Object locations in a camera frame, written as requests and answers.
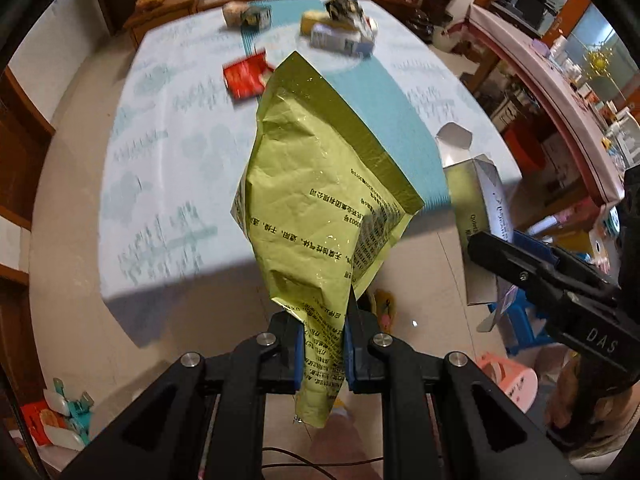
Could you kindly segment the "fruit bowl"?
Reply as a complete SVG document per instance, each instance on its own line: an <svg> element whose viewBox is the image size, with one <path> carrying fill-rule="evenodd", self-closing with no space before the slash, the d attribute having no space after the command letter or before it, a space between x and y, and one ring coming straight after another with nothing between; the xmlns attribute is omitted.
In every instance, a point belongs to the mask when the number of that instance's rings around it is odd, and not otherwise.
<svg viewBox="0 0 640 480"><path fill-rule="evenodd" d="M162 6L166 0L137 0L136 11L137 12L149 12L153 9Z"/></svg>

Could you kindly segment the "yellow green foil bag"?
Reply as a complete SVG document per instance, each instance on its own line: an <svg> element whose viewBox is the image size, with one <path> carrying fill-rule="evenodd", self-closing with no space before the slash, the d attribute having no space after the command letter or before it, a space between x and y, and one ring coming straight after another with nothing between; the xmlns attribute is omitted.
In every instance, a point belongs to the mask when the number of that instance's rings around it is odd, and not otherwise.
<svg viewBox="0 0 640 480"><path fill-rule="evenodd" d="M321 428L344 378L342 333L424 203L367 125L298 52L267 82L232 214L270 299L302 322L295 411Z"/></svg>

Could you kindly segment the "blue plastic stool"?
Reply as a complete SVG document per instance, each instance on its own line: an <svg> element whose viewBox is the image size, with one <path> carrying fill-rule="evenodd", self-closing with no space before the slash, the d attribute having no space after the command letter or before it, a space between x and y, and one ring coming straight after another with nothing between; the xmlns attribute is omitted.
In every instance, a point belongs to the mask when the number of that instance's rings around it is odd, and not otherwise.
<svg viewBox="0 0 640 480"><path fill-rule="evenodd" d="M537 315L525 292L512 286L504 299L509 305L498 319L498 331L508 356L554 343L544 328L546 320Z"/></svg>

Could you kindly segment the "red snack packet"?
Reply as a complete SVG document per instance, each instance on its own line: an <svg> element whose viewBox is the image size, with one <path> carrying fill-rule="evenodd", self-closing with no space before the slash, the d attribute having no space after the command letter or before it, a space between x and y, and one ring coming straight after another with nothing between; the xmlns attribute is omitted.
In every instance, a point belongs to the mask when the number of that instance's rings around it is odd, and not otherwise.
<svg viewBox="0 0 640 480"><path fill-rule="evenodd" d="M235 101L261 96L273 72L274 67L268 63L265 49L222 66L224 84Z"/></svg>

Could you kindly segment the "right yellow slipper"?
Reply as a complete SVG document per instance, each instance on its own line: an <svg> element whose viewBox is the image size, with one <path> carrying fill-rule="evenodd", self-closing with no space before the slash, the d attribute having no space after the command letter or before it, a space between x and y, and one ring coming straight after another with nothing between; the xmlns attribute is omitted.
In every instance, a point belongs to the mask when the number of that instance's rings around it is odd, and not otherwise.
<svg viewBox="0 0 640 480"><path fill-rule="evenodd" d="M373 293L375 302L375 315L378 319L378 326L383 333L393 333L393 326L396 316L396 301L391 292L383 289L375 289Z"/></svg>

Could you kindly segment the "grey white box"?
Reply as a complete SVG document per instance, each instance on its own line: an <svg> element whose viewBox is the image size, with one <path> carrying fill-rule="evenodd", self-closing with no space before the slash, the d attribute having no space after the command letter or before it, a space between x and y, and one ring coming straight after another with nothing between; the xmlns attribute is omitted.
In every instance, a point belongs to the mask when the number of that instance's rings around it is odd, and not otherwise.
<svg viewBox="0 0 640 480"><path fill-rule="evenodd" d="M475 306L496 302L499 285L495 274L471 260L469 240L488 232L510 242L513 226L498 170L486 155L471 155L472 140L472 133L454 122L436 134L462 249L466 301Z"/></svg>

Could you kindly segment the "white and teal tablecloth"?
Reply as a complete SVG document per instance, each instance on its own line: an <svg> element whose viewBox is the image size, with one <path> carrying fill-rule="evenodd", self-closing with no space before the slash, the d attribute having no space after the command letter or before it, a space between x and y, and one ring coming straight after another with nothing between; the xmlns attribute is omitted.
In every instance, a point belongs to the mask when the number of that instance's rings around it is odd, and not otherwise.
<svg viewBox="0 0 640 480"><path fill-rule="evenodd" d="M218 10L149 32L107 144L104 304L138 346L194 283L224 307L315 310L339 330L390 248L446 208L447 167L476 158L510 192L520 170L471 93L377 4L370 55L314 47L320 0L271 0L262 32Z"/></svg>

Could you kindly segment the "cream atomy toothpaste box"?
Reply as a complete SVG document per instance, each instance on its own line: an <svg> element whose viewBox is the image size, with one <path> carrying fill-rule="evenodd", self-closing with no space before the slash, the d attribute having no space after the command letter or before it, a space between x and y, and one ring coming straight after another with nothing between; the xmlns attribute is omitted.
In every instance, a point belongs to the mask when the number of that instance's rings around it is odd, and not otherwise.
<svg viewBox="0 0 640 480"><path fill-rule="evenodd" d="M303 12L300 18L300 34L304 37L309 37L312 28L317 24L334 29L347 30L348 32L360 32L361 37L368 41L376 39L376 29L370 26L364 15L352 13L332 18L328 11L307 10Z"/></svg>

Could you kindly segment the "pink plastic stool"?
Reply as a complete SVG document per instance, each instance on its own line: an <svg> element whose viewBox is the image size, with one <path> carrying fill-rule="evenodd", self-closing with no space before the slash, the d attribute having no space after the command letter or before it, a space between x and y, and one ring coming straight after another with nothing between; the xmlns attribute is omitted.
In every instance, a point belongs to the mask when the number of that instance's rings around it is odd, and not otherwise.
<svg viewBox="0 0 640 480"><path fill-rule="evenodd" d="M523 413L533 406L538 377L532 368L490 352L480 356L476 364Z"/></svg>

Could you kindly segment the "green milk carton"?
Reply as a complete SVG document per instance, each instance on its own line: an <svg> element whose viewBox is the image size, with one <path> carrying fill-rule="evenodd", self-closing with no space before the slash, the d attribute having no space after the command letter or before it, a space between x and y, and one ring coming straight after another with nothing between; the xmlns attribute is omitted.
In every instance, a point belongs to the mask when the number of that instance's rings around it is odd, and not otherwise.
<svg viewBox="0 0 640 480"><path fill-rule="evenodd" d="M227 26L231 28L260 32L271 26L270 6L231 1L222 7L222 15Z"/></svg>

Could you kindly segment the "purple white small box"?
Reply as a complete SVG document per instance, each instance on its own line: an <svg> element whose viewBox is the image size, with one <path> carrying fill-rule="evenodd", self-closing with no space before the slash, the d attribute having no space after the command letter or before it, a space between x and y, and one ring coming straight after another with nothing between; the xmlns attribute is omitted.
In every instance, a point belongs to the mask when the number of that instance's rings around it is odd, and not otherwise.
<svg viewBox="0 0 640 480"><path fill-rule="evenodd" d="M310 44L321 50L367 58L373 53L375 41L363 36L361 32L317 23L312 26Z"/></svg>

